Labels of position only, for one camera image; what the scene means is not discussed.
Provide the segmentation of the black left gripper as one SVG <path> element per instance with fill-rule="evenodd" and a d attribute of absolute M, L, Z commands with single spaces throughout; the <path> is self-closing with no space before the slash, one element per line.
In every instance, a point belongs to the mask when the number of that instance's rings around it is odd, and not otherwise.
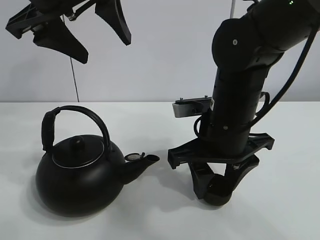
<path fill-rule="evenodd" d="M 74 7 L 84 3 L 77 10 Z M 9 18 L 5 29 L 15 38 L 21 39 L 25 32 L 33 31 L 33 43 L 48 48 L 86 64 L 89 53 L 75 38 L 61 16 L 75 21 L 84 11 L 97 3 L 96 0 L 31 0 L 17 14 Z"/>

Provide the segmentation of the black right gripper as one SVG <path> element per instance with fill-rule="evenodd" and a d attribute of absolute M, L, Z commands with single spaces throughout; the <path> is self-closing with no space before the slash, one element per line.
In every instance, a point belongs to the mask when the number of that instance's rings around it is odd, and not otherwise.
<path fill-rule="evenodd" d="M 255 111 L 243 110 L 224 115 L 211 110 L 198 113 L 193 124 L 196 138 L 168 150 L 167 160 L 172 169 L 189 163 L 193 191 L 204 199 L 214 172 L 207 163 L 227 164 L 224 177 L 232 193 L 241 180 L 259 165 L 255 155 L 259 150 L 273 148 L 275 139 L 267 133 L 251 133 L 250 123 Z"/>

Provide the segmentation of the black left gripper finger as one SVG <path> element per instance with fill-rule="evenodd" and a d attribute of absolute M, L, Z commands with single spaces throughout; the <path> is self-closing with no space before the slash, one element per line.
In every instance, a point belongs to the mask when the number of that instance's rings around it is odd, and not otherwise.
<path fill-rule="evenodd" d="M 132 42 L 132 34 L 127 25 L 120 0 L 98 0 L 95 14 L 103 19 L 126 45 Z"/>

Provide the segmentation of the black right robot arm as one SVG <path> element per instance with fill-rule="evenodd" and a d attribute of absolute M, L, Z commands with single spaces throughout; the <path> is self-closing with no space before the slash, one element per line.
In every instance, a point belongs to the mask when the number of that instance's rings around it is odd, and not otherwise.
<path fill-rule="evenodd" d="M 240 18 L 224 20 L 214 34 L 211 51 L 217 67 L 211 97 L 176 100 L 176 118 L 196 117 L 196 135 L 168 151 L 175 169 L 188 164 L 198 199 L 223 206 L 252 169 L 256 153 L 271 150 L 274 139 L 252 133 L 297 77 L 320 29 L 317 0 L 255 0 Z M 271 98 L 263 86 L 284 53 L 300 42 L 305 46 L 282 89 Z"/>

